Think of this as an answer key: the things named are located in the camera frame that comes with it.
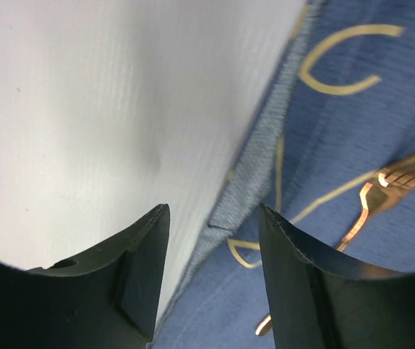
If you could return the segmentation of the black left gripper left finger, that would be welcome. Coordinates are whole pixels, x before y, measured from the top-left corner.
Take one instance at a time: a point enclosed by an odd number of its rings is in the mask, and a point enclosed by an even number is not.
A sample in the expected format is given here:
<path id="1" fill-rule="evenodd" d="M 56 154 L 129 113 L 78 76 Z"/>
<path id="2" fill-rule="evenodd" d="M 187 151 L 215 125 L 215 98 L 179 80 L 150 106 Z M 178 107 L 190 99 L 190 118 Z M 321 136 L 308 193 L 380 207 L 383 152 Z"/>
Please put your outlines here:
<path id="1" fill-rule="evenodd" d="M 156 318 L 170 210 L 52 267 L 0 262 L 0 348 L 146 348 Z"/>

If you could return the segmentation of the blue cloth placemat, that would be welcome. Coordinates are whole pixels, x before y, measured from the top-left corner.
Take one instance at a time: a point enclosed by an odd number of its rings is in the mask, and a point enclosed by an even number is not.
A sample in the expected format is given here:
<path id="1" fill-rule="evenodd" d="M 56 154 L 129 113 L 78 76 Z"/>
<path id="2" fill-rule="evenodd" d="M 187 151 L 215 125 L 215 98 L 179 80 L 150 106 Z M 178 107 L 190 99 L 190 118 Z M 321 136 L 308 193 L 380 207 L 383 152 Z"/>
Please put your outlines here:
<path id="1" fill-rule="evenodd" d="M 152 346 L 275 347 L 260 204 L 353 257 L 415 271 L 415 190 L 347 237 L 363 186 L 413 154 L 415 1 L 308 1 Z"/>

